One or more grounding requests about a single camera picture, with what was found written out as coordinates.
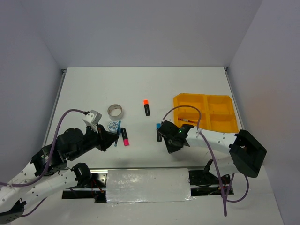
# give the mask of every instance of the white backdrop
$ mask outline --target white backdrop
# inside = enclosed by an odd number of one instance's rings
[[[299,12],[299,0],[264,0],[229,67],[243,122],[268,151],[264,164],[286,225],[300,224]]]
[[[21,0],[61,68],[228,66],[262,0]]]
[[[42,147],[61,71],[18,0],[0,1],[0,181]]]

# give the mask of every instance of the purple cable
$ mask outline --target purple cable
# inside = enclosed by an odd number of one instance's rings
[[[53,138],[53,142],[52,142],[52,146],[51,146],[51,150],[50,150],[50,153],[49,153],[49,158],[47,160],[47,163],[44,167],[44,170],[43,172],[41,173],[41,175],[36,178],[35,180],[29,182],[29,183],[26,183],[26,184],[11,184],[13,187],[26,187],[26,186],[29,186],[29,185],[32,185],[36,182],[38,182],[45,174],[46,172],[48,171],[48,168],[49,168],[49,164],[50,164],[50,161],[51,161],[51,158],[52,158],[52,155],[53,155],[53,152],[54,152],[54,147],[55,147],[55,144],[56,144],[56,139],[57,139],[57,135],[58,135],[58,130],[61,126],[61,123],[63,121],[63,119],[65,118],[65,116],[69,113],[69,112],[79,112],[79,113],[83,113],[85,114],[85,111],[82,111],[82,110],[78,110],[78,109],[69,109],[67,110],[60,118],[60,121],[58,122],[58,125],[56,127],[56,130],[55,130],[55,133],[54,133],[54,138]],[[6,186],[6,185],[10,185],[8,183],[4,183],[4,182],[0,182],[0,185],[3,185],[3,186]]]
[[[248,180],[248,177],[245,176],[246,183],[247,183],[247,188],[246,188],[245,194],[240,199],[238,199],[238,200],[228,200],[227,198],[228,198],[228,194],[229,194],[229,191],[230,191],[232,183],[233,183],[233,178],[234,178],[234,173],[232,174],[231,180],[230,180],[228,188],[227,188],[226,201],[229,202],[229,203],[238,203],[238,202],[242,201],[244,198],[246,198],[246,196],[247,196],[247,194],[249,192],[249,180]]]
[[[72,191],[72,193],[73,193],[76,197],[78,197],[77,193],[73,190],[73,188],[69,187],[68,189],[69,189],[70,191]]]
[[[33,213],[42,203],[43,203],[43,201],[45,201],[46,200],[46,198],[44,198],[43,200],[41,200],[40,202],[39,202],[39,204],[37,204],[37,206],[36,207],[34,207],[34,209],[33,210],[31,210],[29,213],[27,213],[27,214],[25,214],[25,215],[21,215],[21,217],[26,217],[26,216],[29,216],[31,213]]]
[[[210,151],[210,154],[211,154],[211,157],[212,157],[212,161],[215,164],[215,168],[216,168],[216,171],[217,171],[217,178],[219,180],[219,184],[220,184],[220,187],[221,187],[221,196],[222,196],[222,199],[223,199],[223,213],[224,213],[224,216],[226,217],[227,216],[226,196],[225,196],[225,193],[224,193],[224,188],[223,188],[223,183],[222,183],[222,178],[221,178],[221,174],[220,174],[220,171],[219,171],[219,167],[217,165],[217,160],[216,160],[215,155],[214,155],[214,153],[212,151],[212,148],[211,148],[209,142],[207,141],[206,137],[204,136],[204,134],[202,134],[201,131],[199,131],[199,134],[204,139],[204,141],[205,141],[205,143],[206,143],[206,145],[207,145],[207,147],[208,147],[208,149]]]

